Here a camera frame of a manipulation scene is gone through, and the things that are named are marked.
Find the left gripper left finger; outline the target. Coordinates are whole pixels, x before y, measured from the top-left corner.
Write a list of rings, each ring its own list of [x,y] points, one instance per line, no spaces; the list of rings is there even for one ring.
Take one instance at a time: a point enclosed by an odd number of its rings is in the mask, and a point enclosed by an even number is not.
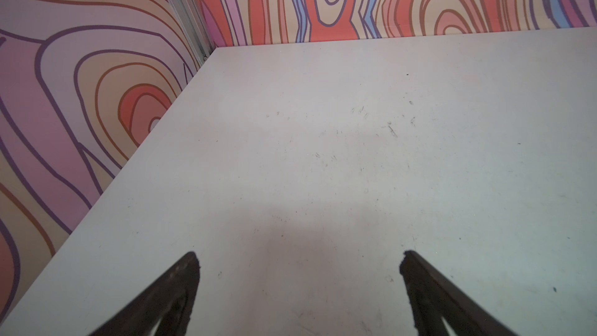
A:
[[[189,251],[93,335],[185,335],[201,274]]]

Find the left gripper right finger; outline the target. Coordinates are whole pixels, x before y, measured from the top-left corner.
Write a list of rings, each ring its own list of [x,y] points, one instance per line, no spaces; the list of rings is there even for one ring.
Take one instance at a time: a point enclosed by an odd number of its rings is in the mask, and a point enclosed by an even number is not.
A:
[[[418,252],[407,250],[400,263],[419,335],[513,335],[485,309],[455,286]]]

